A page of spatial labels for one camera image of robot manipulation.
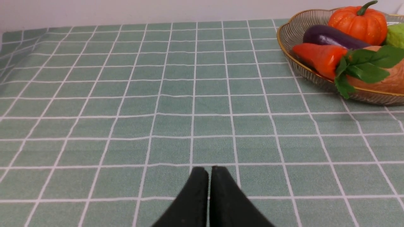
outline artificial vegetable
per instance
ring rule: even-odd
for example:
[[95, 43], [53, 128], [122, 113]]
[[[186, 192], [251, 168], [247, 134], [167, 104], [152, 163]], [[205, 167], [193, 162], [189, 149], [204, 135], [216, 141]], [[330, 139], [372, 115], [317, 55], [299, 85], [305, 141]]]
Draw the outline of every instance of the artificial vegetable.
[[354, 38], [340, 30], [327, 25], [310, 26], [303, 34], [303, 42], [318, 45], [337, 45], [346, 49], [362, 49], [370, 44]]
[[376, 4], [371, 1], [364, 6], [348, 6], [336, 10], [328, 25], [372, 46], [379, 46], [386, 39], [387, 21], [383, 13], [368, 8]]
[[404, 48], [404, 23], [389, 25], [385, 42], [390, 46]]
[[293, 52], [320, 75], [333, 80], [346, 99], [356, 87], [381, 92], [404, 92], [404, 49], [370, 46], [347, 50], [337, 45], [302, 43]]

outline green vegetable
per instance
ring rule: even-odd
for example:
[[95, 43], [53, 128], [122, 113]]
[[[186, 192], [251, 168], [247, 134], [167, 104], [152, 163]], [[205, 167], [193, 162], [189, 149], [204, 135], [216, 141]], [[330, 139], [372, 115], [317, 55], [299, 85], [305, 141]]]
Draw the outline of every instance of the green vegetable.
[[386, 45], [404, 48], [404, 23], [387, 26]]
[[344, 98], [355, 88], [347, 81], [346, 74], [367, 84], [374, 84], [384, 80], [390, 69], [404, 58], [404, 49], [394, 46], [382, 46], [378, 51], [357, 49], [350, 50], [340, 59], [335, 70], [335, 86]]

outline fruit basket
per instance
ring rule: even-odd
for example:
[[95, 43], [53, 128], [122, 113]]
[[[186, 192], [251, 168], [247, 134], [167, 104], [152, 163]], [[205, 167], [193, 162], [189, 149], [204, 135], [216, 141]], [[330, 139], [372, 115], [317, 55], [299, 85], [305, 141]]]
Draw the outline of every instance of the fruit basket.
[[[303, 42], [305, 31], [312, 25], [327, 25], [331, 15], [338, 10], [311, 9], [297, 13], [286, 24], [282, 25], [277, 32], [277, 40], [280, 48], [290, 63], [294, 73], [313, 82], [326, 92], [338, 94], [333, 80], [330, 80], [308, 65], [300, 62], [293, 54], [292, 47]], [[404, 22], [404, 16], [385, 14], [387, 24]], [[377, 104], [377, 105], [404, 105], [404, 94], [379, 92], [355, 87], [356, 92], [349, 94], [349, 99]]]

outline purple eggplant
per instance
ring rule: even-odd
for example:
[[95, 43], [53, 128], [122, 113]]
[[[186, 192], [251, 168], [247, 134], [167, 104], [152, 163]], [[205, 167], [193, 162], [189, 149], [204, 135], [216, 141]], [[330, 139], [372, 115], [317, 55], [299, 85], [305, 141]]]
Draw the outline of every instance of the purple eggplant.
[[337, 45], [352, 50], [370, 46], [370, 44], [328, 25], [309, 27], [303, 35], [303, 42], [317, 45]]

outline green checkered tablecloth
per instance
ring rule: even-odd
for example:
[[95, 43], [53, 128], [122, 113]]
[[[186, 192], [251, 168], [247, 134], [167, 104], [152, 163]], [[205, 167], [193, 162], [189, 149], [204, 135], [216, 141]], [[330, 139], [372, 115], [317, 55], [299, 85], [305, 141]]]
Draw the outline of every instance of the green checkered tablecloth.
[[212, 165], [278, 227], [403, 226], [404, 107], [294, 75], [283, 23], [5, 33], [0, 226], [148, 227]]

